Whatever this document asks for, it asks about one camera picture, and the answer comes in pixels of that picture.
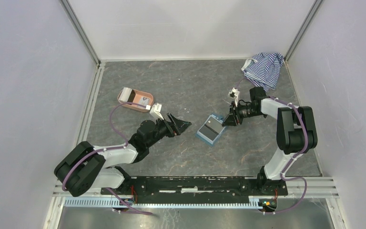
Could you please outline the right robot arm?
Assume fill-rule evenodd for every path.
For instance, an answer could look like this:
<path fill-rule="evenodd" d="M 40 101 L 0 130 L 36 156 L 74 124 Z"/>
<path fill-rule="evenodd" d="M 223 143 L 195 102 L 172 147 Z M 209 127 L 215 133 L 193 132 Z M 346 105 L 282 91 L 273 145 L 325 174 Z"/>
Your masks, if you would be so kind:
<path fill-rule="evenodd" d="M 245 118 L 270 116 L 276 120 L 277 150 L 271 160 L 262 167 L 256 189 L 263 195 L 275 189 L 276 180 L 286 180 L 285 175 L 293 163 L 317 145 L 317 133 L 313 110 L 309 106 L 296 106 L 277 97 L 267 96 L 262 87 L 250 89 L 250 100 L 239 98 L 240 92 L 232 88 L 228 96 L 233 98 L 229 114 L 223 126 L 237 126 Z"/>

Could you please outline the teal card holder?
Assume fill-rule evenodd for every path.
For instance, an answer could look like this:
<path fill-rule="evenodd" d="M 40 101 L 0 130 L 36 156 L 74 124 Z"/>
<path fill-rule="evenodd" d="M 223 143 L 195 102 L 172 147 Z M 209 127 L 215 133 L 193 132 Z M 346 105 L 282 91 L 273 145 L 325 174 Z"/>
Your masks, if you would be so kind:
<path fill-rule="evenodd" d="M 195 136 L 210 146 L 214 146 L 225 131 L 224 118 L 221 115 L 211 114 L 204 124 L 196 131 Z"/>

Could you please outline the black credit card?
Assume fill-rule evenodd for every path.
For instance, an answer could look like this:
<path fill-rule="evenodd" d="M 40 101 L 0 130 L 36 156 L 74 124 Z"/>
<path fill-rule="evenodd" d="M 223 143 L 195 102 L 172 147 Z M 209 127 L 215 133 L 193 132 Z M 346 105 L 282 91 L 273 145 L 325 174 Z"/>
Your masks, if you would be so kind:
<path fill-rule="evenodd" d="M 204 139 L 211 142 L 214 141 L 218 136 L 218 134 L 213 129 L 206 125 L 203 125 L 198 132 L 203 135 Z"/>
<path fill-rule="evenodd" d="M 209 118 L 206 125 L 217 134 L 221 133 L 224 130 L 224 126 L 222 125 L 221 120 L 214 116 L 211 116 Z"/>

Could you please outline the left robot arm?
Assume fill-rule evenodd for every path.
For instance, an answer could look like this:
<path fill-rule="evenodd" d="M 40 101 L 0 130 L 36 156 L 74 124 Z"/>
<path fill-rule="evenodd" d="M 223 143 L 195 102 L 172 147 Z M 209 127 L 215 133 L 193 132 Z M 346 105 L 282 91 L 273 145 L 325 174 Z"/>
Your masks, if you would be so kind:
<path fill-rule="evenodd" d="M 88 141 L 78 143 L 54 169 L 62 191 L 69 192 L 73 197 L 79 197 L 92 188 L 113 188 L 118 194 L 126 194 L 131 182 L 116 166 L 142 161 L 148 156 L 151 146 L 164 137 L 181 135 L 192 125 L 171 113 L 167 117 L 166 120 L 142 121 L 131 138 L 121 145 L 94 146 Z"/>

